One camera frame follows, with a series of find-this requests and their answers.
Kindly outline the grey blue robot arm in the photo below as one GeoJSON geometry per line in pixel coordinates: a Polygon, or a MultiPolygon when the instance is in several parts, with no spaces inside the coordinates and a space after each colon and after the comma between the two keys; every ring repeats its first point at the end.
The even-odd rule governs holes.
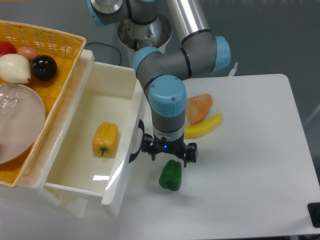
{"type": "Polygon", "coordinates": [[[161,52],[165,26],[155,0],[89,0],[87,7],[99,26],[127,24],[125,45],[134,50],[132,67],[151,109],[153,133],[144,133],[139,150],[155,158],[166,153],[195,163],[196,143],[185,144],[187,93],[184,80],[227,67],[231,49],[223,36],[213,35],[198,0],[167,2],[181,47],[161,52]]]}

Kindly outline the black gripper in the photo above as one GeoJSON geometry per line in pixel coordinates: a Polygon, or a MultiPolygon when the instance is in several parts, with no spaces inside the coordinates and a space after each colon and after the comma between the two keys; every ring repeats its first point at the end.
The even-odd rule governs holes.
{"type": "Polygon", "coordinates": [[[141,151],[151,155],[151,160],[156,159],[157,154],[166,153],[176,156],[183,160],[183,167],[186,168],[188,163],[196,163],[198,158],[198,145],[191,142],[188,145],[184,143],[184,134],[173,141],[167,138],[152,137],[145,133],[142,138],[141,151]]]}

